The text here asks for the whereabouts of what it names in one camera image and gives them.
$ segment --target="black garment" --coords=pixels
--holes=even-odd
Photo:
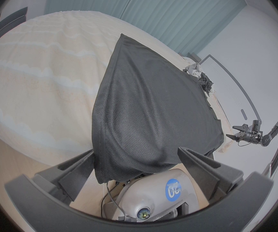
[[[162,172],[180,163],[179,146],[210,155],[223,141],[198,79],[121,34],[93,108],[98,182]]]

